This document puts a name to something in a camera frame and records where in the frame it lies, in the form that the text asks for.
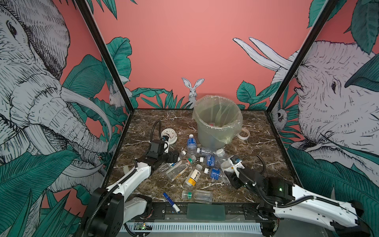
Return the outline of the green red label clear bottle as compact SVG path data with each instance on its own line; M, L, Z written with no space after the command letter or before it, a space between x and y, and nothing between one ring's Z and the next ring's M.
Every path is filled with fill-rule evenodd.
M192 164L196 162L197 158L195 155L190 155L185 160L180 160L173 167L171 167L166 173L166 177L169 181L173 182L179 176L181 176Z

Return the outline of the blue label mineral water bottle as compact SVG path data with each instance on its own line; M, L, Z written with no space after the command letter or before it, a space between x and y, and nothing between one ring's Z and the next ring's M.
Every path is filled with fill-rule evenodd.
M219 168L205 168L204 173L207 174L213 181L218 182L229 182L229 179L225 173Z

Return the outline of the blue cap bottle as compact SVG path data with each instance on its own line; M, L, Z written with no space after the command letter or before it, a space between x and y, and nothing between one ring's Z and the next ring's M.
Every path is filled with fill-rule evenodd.
M187 152L189 155L196 155L197 153L197 143L193 134L190 134L187 140Z

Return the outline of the yellow white label tea bottle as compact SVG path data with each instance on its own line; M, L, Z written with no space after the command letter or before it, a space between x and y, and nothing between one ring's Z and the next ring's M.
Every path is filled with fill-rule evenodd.
M186 180L184 181L184 184L183 184L183 187L184 189L186 190L192 190L200 176L201 176L201 171L203 170L203 166L202 165L196 165L192 170L191 172L189 173L188 177L186 178Z

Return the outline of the small green band clear bottle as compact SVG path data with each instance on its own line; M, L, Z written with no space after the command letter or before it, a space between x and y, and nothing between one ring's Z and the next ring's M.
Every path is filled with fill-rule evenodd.
M212 204L213 193L211 191L205 191L205 190L192 190L192 191L183 190L182 199L192 200L193 202L197 202L197 203Z

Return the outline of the clear unlabelled bottle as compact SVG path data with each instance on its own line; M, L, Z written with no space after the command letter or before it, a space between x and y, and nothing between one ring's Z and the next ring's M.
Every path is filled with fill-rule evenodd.
M214 150L214 149L210 149L210 148L197 148L196 149L196 152L201 156L201 157L205 157L207 155L210 155L210 156L218 156L217 155L217 151Z

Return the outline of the Pocari Sweat blue label bottle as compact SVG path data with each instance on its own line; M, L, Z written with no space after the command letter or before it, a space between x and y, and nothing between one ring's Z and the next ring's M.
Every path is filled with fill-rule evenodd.
M212 155L206 155L206 156L200 157L199 161L208 167L215 167L215 168L221 167L220 159Z

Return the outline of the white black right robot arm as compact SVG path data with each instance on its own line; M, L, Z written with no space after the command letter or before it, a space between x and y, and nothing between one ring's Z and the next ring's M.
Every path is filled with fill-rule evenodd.
M245 187L260 201L247 211L271 224L261 225L262 234L272 237L279 220L294 219L323 227L339 237L372 237L371 227L361 218L363 205L355 200L343 202L312 193L277 177L264 177L254 169L228 168L225 175L236 189Z

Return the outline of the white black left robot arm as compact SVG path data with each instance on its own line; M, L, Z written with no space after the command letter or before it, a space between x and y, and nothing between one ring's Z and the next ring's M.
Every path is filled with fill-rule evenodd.
M134 167L106 188L91 195L81 220L79 237L115 237L126 222L153 210L148 196L129 196L164 163L178 161L180 152L171 151L165 140L153 140L148 150L134 160Z

